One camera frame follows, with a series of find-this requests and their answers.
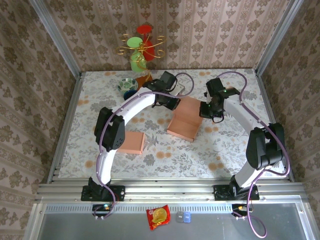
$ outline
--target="bowl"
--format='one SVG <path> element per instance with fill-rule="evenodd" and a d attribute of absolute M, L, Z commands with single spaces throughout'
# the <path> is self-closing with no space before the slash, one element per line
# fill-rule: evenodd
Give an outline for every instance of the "bowl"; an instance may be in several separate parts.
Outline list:
<path fill-rule="evenodd" d="M 127 100 L 127 99 L 131 98 L 133 95 L 135 95 L 136 93 L 137 93 L 137 90 L 126 91 L 125 94 L 123 94 L 123 99 Z"/>
<path fill-rule="evenodd" d="M 125 78 L 119 81 L 117 88 L 124 95 L 129 90 L 137 90 L 138 82 L 134 78 Z"/>

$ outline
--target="patterned table surface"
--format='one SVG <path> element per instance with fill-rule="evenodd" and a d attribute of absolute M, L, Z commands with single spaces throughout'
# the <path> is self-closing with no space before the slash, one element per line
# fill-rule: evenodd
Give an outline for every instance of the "patterned table surface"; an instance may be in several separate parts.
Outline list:
<path fill-rule="evenodd" d="M 225 69 L 211 70 L 170 70 L 172 74 L 189 73 L 195 81 L 191 97 L 205 101 L 203 92 L 206 82 L 215 78 Z M 244 99 L 257 113 L 268 119 L 257 78 L 252 69 L 238 69 L 248 79 Z M 154 79 L 163 70 L 152 71 Z M 71 131 L 59 172 L 60 178 L 88 178 L 95 174 L 98 145 L 94 128 L 101 108 L 113 108 L 123 102 L 117 90 L 118 81 L 139 77 L 132 71 L 86 72 Z M 179 76 L 185 85 L 185 93 L 191 88 L 187 76 Z M 226 74 L 221 78 L 224 86 L 238 90 L 244 80 L 237 74 Z M 156 178 L 156 177 L 196 177 L 229 178 L 236 174 L 246 160 L 248 135 L 231 116 L 214 124 L 204 119 L 194 142 L 175 137 L 166 132 L 173 113 L 165 107 L 147 107 L 126 125 L 126 131 L 145 133 L 144 150 L 141 155 L 116 153 L 112 165 L 112 178 Z M 274 166 L 278 172 L 284 170 L 280 162 Z M 265 173 L 264 177 L 275 177 Z"/>

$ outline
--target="red snack bag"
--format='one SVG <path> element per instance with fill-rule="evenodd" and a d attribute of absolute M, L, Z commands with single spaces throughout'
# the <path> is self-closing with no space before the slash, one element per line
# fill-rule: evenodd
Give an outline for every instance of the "red snack bag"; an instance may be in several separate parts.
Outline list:
<path fill-rule="evenodd" d="M 156 229 L 156 227 L 170 222 L 170 211 L 168 205 L 158 207 L 146 211 L 150 230 Z"/>

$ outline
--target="wall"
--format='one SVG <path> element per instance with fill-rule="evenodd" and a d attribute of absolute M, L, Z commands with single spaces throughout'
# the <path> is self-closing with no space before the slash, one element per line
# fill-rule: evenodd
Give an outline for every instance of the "wall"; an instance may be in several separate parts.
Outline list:
<path fill-rule="evenodd" d="M 166 36 L 149 69 L 253 68 L 288 0 L 45 0 L 82 72 L 124 70 L 122 34 L 142 24 Z"/>
<path fill-rule="evenodd" d="M 320 1 L 306 0 L 262 79 L 320 226 Z"/>
<path fill-rule="evenodd" d="M 0 1 L 0 239 L 23 237 L 74 84 L 28 1 Z"/>

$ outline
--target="cardboard box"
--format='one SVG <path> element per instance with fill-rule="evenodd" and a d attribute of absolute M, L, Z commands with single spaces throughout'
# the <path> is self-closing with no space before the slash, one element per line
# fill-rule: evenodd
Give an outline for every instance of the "cardboard box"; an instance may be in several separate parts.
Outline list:
<path fill-rule="evenodd" d="M 125 131 L 124 142 L 117 153 L 142 154 L 145 145 L 145 134 L 143 132 Z"/>
<path fill-rule="evenodd" d="M 201 101 L 193 97 L 182 98 L 173 111 L 173 118 L 166 131 L 178 138 L 193 142 L 203 121 L 199 116 L 200 103 Z"/>

